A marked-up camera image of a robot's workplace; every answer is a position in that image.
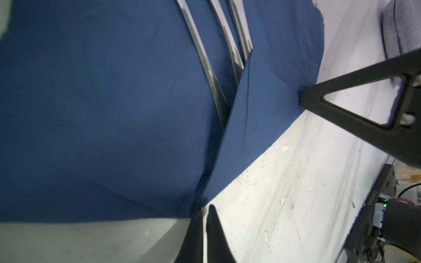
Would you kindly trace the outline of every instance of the marble surface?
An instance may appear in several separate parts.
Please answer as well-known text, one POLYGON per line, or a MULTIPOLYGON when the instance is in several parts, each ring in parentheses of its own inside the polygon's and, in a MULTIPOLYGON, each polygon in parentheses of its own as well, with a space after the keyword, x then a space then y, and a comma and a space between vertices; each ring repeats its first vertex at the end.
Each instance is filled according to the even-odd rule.
MULTIPOLYGON (((0 6, 9 1, 1 0, 0 6)), ((325 21, 318 82, 385 59, 387 0, 314 0, 325 21)), ((7 12, 2 10, 0 22, 7 12)), ((327 98, 386 122, 389 80, 327 98)), ((334 262, 387 155, 305 111, 214 200, 237 262, 334 262)), ((171 262, 188 220, 0 224, 0 262, 171 262)))

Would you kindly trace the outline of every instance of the blue cloth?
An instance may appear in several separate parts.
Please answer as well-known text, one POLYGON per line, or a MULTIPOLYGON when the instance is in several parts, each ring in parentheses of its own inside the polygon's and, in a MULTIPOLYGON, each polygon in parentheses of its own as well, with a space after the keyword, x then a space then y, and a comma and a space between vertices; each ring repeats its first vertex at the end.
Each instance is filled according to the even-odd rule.
POLYGON ((187 3, 232 107, 224 135, 175 0, 13 1, 0 220, 189 217, 301 114, 323 53, 311 0, 244 0, 254 50, 238 90, 209 2, 187 3))

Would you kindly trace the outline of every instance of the metal utensil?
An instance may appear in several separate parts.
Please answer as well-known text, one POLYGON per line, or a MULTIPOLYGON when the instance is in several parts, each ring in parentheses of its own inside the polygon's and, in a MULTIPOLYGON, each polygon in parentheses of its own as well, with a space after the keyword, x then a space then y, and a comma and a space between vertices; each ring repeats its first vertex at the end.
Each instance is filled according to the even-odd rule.
POLYGON ((245 16, 244 4, 242 0, 228 0, 231 13, 234 16, 235 28, 240 38, 241 51, 244 63, 248 59, 248 55, 253 49, 250 32, 248 30, 247 18, 245 16))
POLYGON ((212 4, 213 10, 215 11, 219 23, 221 24, 222 30, 225 35, 226 43, 228 45, 229 54, 231 56, 232 66, 234 67, 235 80, 240 81, 242 71, 244 69, 244 64, 242 63, 240 52, 238 51, 237 44, 235 43, 234 36, 231 33, 228 22, 226 21, 224 11, 222 10, 219 0, 209 0, 212 4))
POLYGON ((216 79, 215 72, 213 71, 213 68, 210 64, 211 62, 209 61, 208 55, 206 54, 205 47, 203 46, 202 40, 200 39, 199 32, 197 31, 195 22, 193 21, 192 14, 187 7, 186 1, 177 0, 177 3, 180 6, 184 20, 186 21, 187 27, 189 28, 190 34, 192 35, 197 53, 199 53, 200 62, 202 63, 203 70, 205 71, 206 78, 209 82, 210 91, 212 92, 213 100, 215 101, 219 121, 221 122, 222 130, 224 130, 229 118, 230 110, 228 108, 228 103, 226 102, 221 86, 216 79))

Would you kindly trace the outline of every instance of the gray fabric cushion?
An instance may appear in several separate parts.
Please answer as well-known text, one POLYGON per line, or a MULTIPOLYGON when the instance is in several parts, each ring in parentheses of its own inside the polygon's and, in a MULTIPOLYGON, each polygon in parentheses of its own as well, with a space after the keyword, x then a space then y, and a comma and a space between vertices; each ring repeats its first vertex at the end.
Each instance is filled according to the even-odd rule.
POLYGON ((421 0, 392 0, 383 15, 387 58, 421 48, 421 0))

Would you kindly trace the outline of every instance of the white marble table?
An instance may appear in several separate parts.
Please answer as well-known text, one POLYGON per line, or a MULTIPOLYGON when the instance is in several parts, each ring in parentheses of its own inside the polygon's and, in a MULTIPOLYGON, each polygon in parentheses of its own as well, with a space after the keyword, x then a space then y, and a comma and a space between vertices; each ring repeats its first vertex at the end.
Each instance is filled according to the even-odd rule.
MULTIPOLYGON (((387 0, 314 3, 325 20, 318 82, 385 59, 380 20, 387 0)), ((332 94, 329 100, 385 122, 396 91, 385 80, 332 94)), ((333 262, 386 158, 305 111, 211 202, 237 262, 333 262)), ((0 262, 170 262, 188 223, 2 223, 0 262)))

